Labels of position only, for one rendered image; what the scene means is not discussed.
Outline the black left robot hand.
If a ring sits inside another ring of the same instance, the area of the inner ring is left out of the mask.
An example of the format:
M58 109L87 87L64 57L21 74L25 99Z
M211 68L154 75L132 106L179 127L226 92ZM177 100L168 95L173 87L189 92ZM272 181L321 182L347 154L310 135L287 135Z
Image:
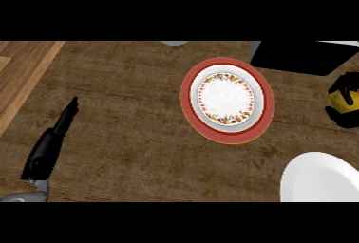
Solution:
M69 131L72 118L78 112L78 99L72 98L59 120L53 127L47 128L31 150L21 179L47 180L61 154L65 135Z

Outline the white floral rimmed plate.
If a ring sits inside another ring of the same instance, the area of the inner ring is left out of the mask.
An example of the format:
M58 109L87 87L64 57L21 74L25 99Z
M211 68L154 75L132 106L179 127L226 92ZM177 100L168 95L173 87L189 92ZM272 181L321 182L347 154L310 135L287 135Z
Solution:
M189 101L199 121L219 132L242 132L260 121L264 102L260 81L235 65L211 65L199 71Z

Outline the plain white plate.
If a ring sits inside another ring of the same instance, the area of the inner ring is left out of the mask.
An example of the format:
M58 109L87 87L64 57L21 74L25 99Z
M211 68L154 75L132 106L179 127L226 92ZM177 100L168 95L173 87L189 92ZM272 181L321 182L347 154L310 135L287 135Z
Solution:
M281 178L282 202L359 202L359 171L322 152L300 154Z

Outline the red oval placemat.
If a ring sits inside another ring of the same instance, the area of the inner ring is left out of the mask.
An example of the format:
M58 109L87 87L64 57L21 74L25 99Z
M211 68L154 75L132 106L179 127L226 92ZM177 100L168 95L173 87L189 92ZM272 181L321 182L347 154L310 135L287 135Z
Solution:
M254 140L270 125L272 89L262 73L238 59L201 61L185 76L179 99L191 126L219 143Z

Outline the grey round object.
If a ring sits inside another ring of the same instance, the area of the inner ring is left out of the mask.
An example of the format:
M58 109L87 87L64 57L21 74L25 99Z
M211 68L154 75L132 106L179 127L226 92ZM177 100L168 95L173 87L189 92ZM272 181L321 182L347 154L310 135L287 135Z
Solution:
M185 45L189 41L160 41L164 45L176 47Z

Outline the black flat appliance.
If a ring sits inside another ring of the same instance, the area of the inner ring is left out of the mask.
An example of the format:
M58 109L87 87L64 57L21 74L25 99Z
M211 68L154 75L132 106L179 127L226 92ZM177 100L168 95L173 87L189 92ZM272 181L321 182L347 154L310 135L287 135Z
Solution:
M358 41L251 41L250 64L327 76L358 52Z

